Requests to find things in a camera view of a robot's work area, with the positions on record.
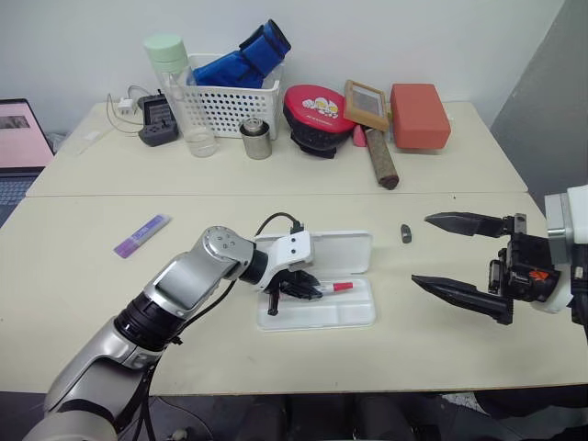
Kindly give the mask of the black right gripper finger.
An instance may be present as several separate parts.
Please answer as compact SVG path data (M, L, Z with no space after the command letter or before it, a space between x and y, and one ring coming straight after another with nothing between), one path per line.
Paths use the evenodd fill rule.
M508 233L508 221L470 212L439 212L424 220L446 232L498 238Z
M513 322L514 302L505 297L483 293L474 285L446 277L412 275L412 281L441 300L493 318L497 323Z

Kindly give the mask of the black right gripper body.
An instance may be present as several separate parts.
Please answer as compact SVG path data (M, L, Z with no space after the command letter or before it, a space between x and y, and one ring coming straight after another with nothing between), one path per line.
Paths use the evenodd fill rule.
M560 279L551 261L548 239L526 233L526 215L504 219L501 235L509 235L507 246L489 266L488 290L512 300L546 302Z

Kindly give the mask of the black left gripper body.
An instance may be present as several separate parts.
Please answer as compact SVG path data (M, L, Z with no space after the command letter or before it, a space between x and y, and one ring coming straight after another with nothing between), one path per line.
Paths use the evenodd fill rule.
M279 271L271 280L271 288L280 291L312 291L318 286L318 279L303 271Z

